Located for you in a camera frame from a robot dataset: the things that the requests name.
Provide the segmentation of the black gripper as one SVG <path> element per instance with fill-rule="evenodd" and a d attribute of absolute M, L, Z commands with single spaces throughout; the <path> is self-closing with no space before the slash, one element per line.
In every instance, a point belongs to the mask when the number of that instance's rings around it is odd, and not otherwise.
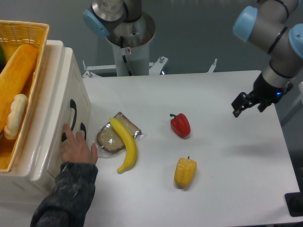
<path fill-rule="evenodd" d="M 244 110 L 256 104 L 258 104 L 259 112 L 262 113 L 271 104 L 278 103 L 292 88 L 292 82 L 287 82 L 286 86 L 282 88 L 275 87 L 266 82 L 262 73 L 260 73 L 253 84 L 253 90 L 249 94 L 241 92 L 234 99 L 232 102 L 232 113 L 237 118 Z"/>

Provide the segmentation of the grey sleeved forearm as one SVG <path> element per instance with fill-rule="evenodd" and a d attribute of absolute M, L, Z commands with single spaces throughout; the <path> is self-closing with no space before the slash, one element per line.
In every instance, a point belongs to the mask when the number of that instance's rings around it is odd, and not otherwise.
<path fill-rule="evenodd" d="M 31 227 L 82 227 L 95 194 L 93 164 L 63 163 L 55 187 L 35 210 Z"/>

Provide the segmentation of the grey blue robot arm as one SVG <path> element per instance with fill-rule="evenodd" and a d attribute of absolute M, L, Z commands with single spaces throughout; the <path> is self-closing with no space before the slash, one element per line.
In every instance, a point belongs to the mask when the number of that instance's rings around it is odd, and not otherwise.
<path fill-rule="evenodd" d="M 303 66 L 303 26 L 292 28 L 285 21 L 300 5 L 298 0 L 261 0 L 260 7 L 246 7 L 238 16 L 233 33 L 271 56 L 250 93 L 232 102 L 233 114 L 257 106 L 260 112 L 276 104 L 293 87 L 292 80 Z M 154 20 L 139 0 L 96 0 L 83 13 L 87 27 L 112 45 L 118 76 L 150 73 L 149 45 L 155 35 Z"/>

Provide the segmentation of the person's bare hand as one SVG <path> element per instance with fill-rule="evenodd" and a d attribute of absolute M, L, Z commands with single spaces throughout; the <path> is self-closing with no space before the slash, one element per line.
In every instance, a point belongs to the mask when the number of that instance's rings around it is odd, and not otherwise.
<path fill-rule="evenodd" d="M 63 125 L 63 131 L 66 134 L 67 143 L 64 143 L 61 153 L 62 162 L 86 163 L 95 165 L 98 160 L 98 150 L 95 143 L 89 148 L 81 132 L 74 136 L 68 124 Z"/>

